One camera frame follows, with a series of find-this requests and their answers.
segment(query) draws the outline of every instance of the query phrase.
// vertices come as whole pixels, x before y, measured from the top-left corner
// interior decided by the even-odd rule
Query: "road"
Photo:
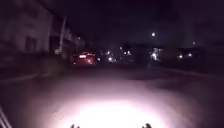
[[[221,128],[221,81],[158,69],[74,68],[2,84],[0,104],[14,128]]]

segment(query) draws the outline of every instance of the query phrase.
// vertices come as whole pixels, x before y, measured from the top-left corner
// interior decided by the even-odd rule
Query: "house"
[[[22,53],[48,52],[53,15],[36,0],[9,1],[1,5],[0,40]]]

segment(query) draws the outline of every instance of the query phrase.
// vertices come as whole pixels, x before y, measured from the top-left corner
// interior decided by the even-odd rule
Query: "sky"
[[[211,19],[222,15],[221,5],[222,0],[55,0],[55,10],[68,17],[74,32],[105,45],[190,46],[196,35],[204,38],[201,33],[208,31],[204,26],[193,33],[193,27],[209,22],[214,28]]]
[[[56,5],[73,31],[101,44],[147,43],[159,22],[177,20],[169,0],[57,0]]]

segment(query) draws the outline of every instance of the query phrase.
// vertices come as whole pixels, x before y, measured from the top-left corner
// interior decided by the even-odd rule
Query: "car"
[[[96,54],[92,52],[81,52],[73,57],[75,65],[97,65],[98,63]]]

